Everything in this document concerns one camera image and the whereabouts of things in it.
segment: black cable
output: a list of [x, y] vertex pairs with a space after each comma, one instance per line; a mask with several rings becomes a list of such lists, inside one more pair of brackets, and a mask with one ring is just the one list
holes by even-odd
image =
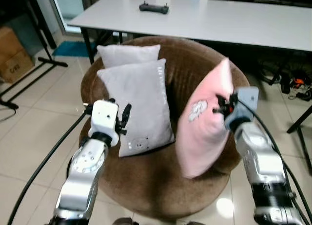
[[11, 118], [11, 117], [13, 117], [13, 116], [16, 114], [16, 110], [15, 110], [15, 109], [11, 109], [11, 110], [14, 111], [13, 114], [8, 115], [7, 117], [5, 117], [5, 118], [3, 118], [3, 119], [0, 119], [0, 123], [3, 122], [3, 121], [5, 121], [5, 120], [7, 120], [7, 119], [9, 119], [9, 118]]
[[[292, 180], [293, 180], [293, 182], [294, 182], [294, 184], [295, 184], [295, 186], [296, 186], [296, 188], [297, 188], [297, 190], [298, 190], [298, 193], [299, 193], [300, 198], [301, 198], [301, 200], [302, 200], [303, 206], [304, 206], [304, 208], [305, 208], [305, 210], [306, 210], [306, 212], [307, 212], [307, 214], [308, 214], [308, 217], [309, 217], [309, 219], [310, 219], [310, 222], [312, 222], [312, 214], [311, 214], [310, 208], [309, 208], [309, 206], [308, 206], [308, 203], [307, 203], [307, 201], [306, 201], [306, 199], [305, 199], [305, 197], [304, 197], [304, 195], [303, 195], [303, 192], [302, 192], [302, 190], [301, 190], [301, 187], [300, 187], [300, 185], [299, 185], [299, 183], [298, 183], [296, 177], [294, 176], [293, 172], [290, 170], [289, 166], [288, 166], [288, 165], [286, 164], [286, 162], [284, 161], [284, 159], [283, 159], [283, 157], [282, 157], [282, 154], [281, 154], [281, 152], [279, 151], [279, 148], [278, 148], [278, 146], [277, 146], [277, 144], [276, 144], [276, 142], [275, 142], [275, 140], [274, 140], [272, 134], [270, 133], [269, 129], [268, 129], [267, 126], [263, 123], [263, 121], [262, 121], [261, 118], [257, 115], [257, 113], [255, 113], [247, 104], [245, 104], [244, 102], [242, 102], [242, 101], [240, 101], [240, 100], [239, 100], [238, 102], [240, 102], [244, 107], [246, 107], [246, 108], [256, 117], [256, 119], [259, 121], [259, 123], [260, 123], [261, 126], [263, 127], [264, 131], [265, 131], [265, 132], [267, 133], [267, 135], [269, 136], [269, 138], [270, 138], [270, 140], [271, 140], [271, 142], [272, 142], [272, 144], [273, 144], [273, 149], [277, 152], [277, 154], [280, 156], [280, 158], [281, 158], [281, 160], [282, 160], [282, 162], [283, 162], [283, 167], [284, 167], [284, 171], [285, 171], [286, 182], [287, 182], [288, 188], [289, 188], [290, 191], [291, 191], [291, 186], [290, 186], [290, 182], [289, 182], [289, 179], [288, 179], [288, 176], [287, 176], [286, 171], [287, 171], [287, 172], [289, 173], [289, 175], [291, 176], [291, 178], [292, 178]], [[298, 211], [299, 211], [299, 213], [300, 213], [302, 219], [304, 220], [304, 222], [305, 222], [306, 224], [309, 224], [307, 218], [304, 216], [304, 214], [303, 214], [303, 212], [301, 211], [301, 209], [299, 208], [298, 204], [295, 202], [294, 205], [295, 205], [296, 209], [298, 209]]]
[[80, 123], [80, 121], [84, 118], [85, 115], [86, 115], [86, 113], [84, 112], [78, 118], [78, 120], [66, 131], [66, 133], [60, 138], [60, 140], [58, 140], [58, 142], [53, 146], [53, 148], [50, 150], [48, 155], [44, 158], [44, 160], [40, 163], [39, 167], [35, 170], [33, 175], [30, 177], [30, 179], [26, 183], [25, 187], [23, 188], [23, 191], [20, 193], [18, 200], [15, 203], [15, 206], [12, 210], [12, 213], [11, 213], [9, 221], [8, 221], [8, 225], [12, 224], [14, 217], [16, 215], [16, 212], [17, 212], [17, 210], [21, 204], [21, 201], [23, 200], [23, 198], [24, 198], [28, 188], [30, 187], [31, 183], [34, 181], [34, 179], [39, 174], [39, 172], [44, 167], [44, 165], [48, 162], [48, 160], [52, 156], [52, 154], [57, 150], [57, 148], [61, 145], [61, 143], [65, 140], [65, 138], [71, 133], [71, 131]]

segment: floor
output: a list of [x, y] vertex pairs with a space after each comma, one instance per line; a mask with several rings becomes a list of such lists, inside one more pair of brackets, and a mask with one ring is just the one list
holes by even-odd
[[[44, 55], [44, 52], [41, 51], [38, 55]], [[90, 66], [89, 60], [79, 57], [56, 59], [66, 61], [69, 67], [56, 67], [15, 99], [14, 102], [19, 105], [17, 115], [0, 123], [0, 201], [5, 204], [1, 206], [0, 217], [4, 222], [8, 220], [28, 178], [83, 111], [80, 82]], [[289, 100], [277, 85], [269, 86], [251, 75], [247, 77], [252, 85], [260, 88], [258, 113], [273, 133], [286, 162], [297, 176], [308, 204], [312, 205], [312, 177], [308, 175], [299, 139], [296, 133], [286, 133], [288, 127], [311, 102]], [[0, 118], [7, 114], [6, 111], [0, 111]], [[38, 175], [18, 210], [14, 224], [42, 225], [50, 220], [65, 180], [67, 163], [78, 147], [78, 135], [83, 123], [69, 135]], [[303, 133], [312, 156], [312, 116], [303, 125]], [[214, 203], [197, 214], [178, 220], [176, 224], [196, 221], [206, 225], [255, 225], [253, 209], [251, 189], [240, 163], [232, 171], [228, 185]], [[134, 214], [119, 206], [102, 191], [98, 194], [90, 224], [109, 225], [124, 216], [133, 217], [141, 225], [170, 224]]]

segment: remote controller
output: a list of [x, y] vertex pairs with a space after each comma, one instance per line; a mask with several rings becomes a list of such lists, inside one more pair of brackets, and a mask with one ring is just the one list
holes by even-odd
[[167, 6], [167, 4], [165, 6], [157, 6], [157, 5], [149, 5], [147, 2], [141, 4], [139, 6], [140, 11], [149, 11], [149, 12], [159, 12], [162, 14], [167, 14], [169, 7]]

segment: white table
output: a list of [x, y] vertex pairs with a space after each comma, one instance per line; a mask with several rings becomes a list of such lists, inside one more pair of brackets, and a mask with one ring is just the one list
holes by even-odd
[[100, 0], [69, 25], [200, 40], [312, 51], [312, 9], [221, 0], [168, 3], [168, 14], [141, 12], [144, 0]]

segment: brown cushion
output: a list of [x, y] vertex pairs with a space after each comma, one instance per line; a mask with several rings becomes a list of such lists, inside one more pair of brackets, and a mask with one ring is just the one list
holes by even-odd
[[[160, 44], [159, 58], [166, 58], [166, 90], [173, 130], [189, 97], [204, 76], [223, 55], [197, 42], [169, 37], [141, 37], [125, 42], [128, 45]], [[97, 77], [103, 67], [99, 58], [81, 83], [83, 102], [107, 99], [108, 93]], [[243, 73], [231, 63], [234, 88], [248, 86]], [[90, 121], [80, 137], [87, 136]], [[175, 145], [152, 153], [119, 158], [119, 145], [110, 149], [99, 187], [122, 206], [150, 217], [176, 219], [195, 213], [222, 192], [229, 173], [238, 164], [239, 155], [230, 136], [225, 149], [213, 167], [202, 176], [189, 180], [181, 177], [175, 155]]]

